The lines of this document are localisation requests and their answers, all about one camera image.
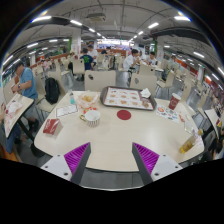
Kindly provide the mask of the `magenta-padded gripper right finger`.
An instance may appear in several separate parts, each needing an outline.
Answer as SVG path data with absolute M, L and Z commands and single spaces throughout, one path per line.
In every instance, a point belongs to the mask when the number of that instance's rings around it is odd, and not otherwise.
M 137 143 L 132 144 L 132 154 L 144 185 L 182 169 L 182 167 L 168 155 L 159 155 Z

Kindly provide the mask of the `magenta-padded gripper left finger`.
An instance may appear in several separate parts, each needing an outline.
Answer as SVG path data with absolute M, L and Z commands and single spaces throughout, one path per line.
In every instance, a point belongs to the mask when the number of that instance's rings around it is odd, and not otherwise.
M 79 185 L 90 153 L 91 144 L 85 143 L 66 154 L 53 156 L 42 169 Z

